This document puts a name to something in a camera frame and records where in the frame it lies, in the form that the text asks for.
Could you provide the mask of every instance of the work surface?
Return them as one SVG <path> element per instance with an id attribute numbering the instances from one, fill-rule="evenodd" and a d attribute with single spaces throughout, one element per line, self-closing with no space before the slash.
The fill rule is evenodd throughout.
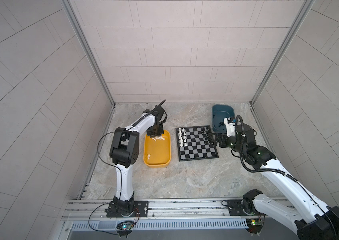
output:
<path id="1" fill-rule="evenodd" d="M 217 148 L 219 158 L 179 162 L 177 154 L 176 127 L 212 126 L 211 103 L 179 104 L 164 103 L 168 114 L 164 129 L 171 134 L 170 164 L 164 168 L 150 168 L 143 162 L 144 136 L 140 136 L 139 157 L 134 164 L 133 187 L 135 199 L 143 198 L 195 198 L 195 197 L 238 197 L 251 189 L 258 189 L 269 196 L 282 193 L 260 173 L 249 173 L 238 158 L 234 158 L 229 148 Z M 244 123 L 257 131 L 257 144 L 266 146 L 255 122 L 250 105 L 247 103 L 227 104 L 234 108 L 236 115 L 243 117 Z M 126 127 L 137 120 L 145 109 L 154 104 L 116 105 L 109 131 Z M 101 151 L 104 161 L 112 163 L 109 157 L 113 134 L 105 137 Z M 116 170 L 97 161 L 85 199 L 112 199 L 116 192 Z"/>

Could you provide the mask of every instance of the dark blue tray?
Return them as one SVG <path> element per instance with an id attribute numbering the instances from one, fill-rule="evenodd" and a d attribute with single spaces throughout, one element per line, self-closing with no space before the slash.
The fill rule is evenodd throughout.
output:
<path id="1" fill-rule="evenodd" d="M 215 104 L 212 107 L 212 130 L 217 133 L 227 133 L 224 118 L 235 117 L 234 109 L 231 106 Z"/>

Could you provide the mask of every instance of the tiled wall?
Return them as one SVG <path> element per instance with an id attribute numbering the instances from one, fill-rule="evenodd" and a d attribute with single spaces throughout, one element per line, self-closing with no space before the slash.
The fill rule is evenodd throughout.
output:
<path id="1" fill-rule="evenodd" d="M 248 102 L 302 5 L 70 2 L 118 103 Z"/>
<path id="2" fill-rule="evenodd" d="M 47 239 L 110 109 L 59 0 L 0 0 L 0 239 Z"/>
<path id="3" fill-rule="evenodd" d="M 316 0 L 254 107 L 283 165 L 339 206 L 339 0 Z"/>

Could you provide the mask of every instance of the robotic arm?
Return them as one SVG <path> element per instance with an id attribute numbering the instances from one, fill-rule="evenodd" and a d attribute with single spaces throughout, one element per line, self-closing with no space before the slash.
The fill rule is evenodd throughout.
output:
<path id="1" fill-rule="evenodd" d="M 117 190 L 114 196 L 116 203 L 114 211 L 123 216 L 129 216 L 134 210 L 134 189 L 132 187 L 132 169 L 139 155 L 140 133 L 147 131 L 147 136 L 157 137 L 164 133 L 163 123 L 167 120 L 167 113 L 161 107 L 163 100 L 154 109 L 146 109 L 142 116 L 133 124 L 115 130 L 112 140 L 110 157 L 117 166 Z"/>
<path id="2" fill-rule="evenodd" d="M 243 123 L 241 116 L 236 120 L 224 119 L 227 134 L 216 134 L 215 145 L 229 147 L 238 152 L 241 164 L 249 172 L 261 172 L 294 205 L 297 211 L 286 207 L 257 189 L 243 196 L 243 210 L 249 215 L 256 211 L 264 213 L 285 225 L 301 240 L 339 239 L 339 207 L 329 207 L 301 185 L 266 147 L 256 144 L 255 133 Z M 244 161 L 254 169 L 249 169 Z"/>

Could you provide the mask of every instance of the chessboard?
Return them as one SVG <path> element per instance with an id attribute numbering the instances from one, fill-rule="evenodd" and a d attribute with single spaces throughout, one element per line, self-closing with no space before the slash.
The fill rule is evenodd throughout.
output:
<path id="1" fill-rule="evenodd" d="M 219 158 L 210 126 L 177 127 L 179 161 Z"/>

